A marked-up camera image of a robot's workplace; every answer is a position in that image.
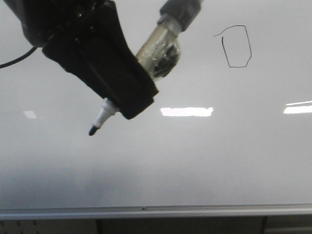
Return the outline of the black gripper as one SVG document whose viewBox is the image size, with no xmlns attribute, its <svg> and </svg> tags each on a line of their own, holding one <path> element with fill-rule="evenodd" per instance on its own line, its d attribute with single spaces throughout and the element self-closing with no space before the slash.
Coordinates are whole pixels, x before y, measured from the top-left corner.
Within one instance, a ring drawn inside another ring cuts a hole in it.
<svg viewBox="0 0 312 234">
<path fill-rule="evenodd" d="M 77 76 L 101 98 L 108 98 L 126 119 L 136 117 L 154 102 L 158 90 L 127 45 L 114 1 L 4 3 L 20 21 L 23 35 L 32 46 L 43 47 L 47 58 Z"/>
</svg>

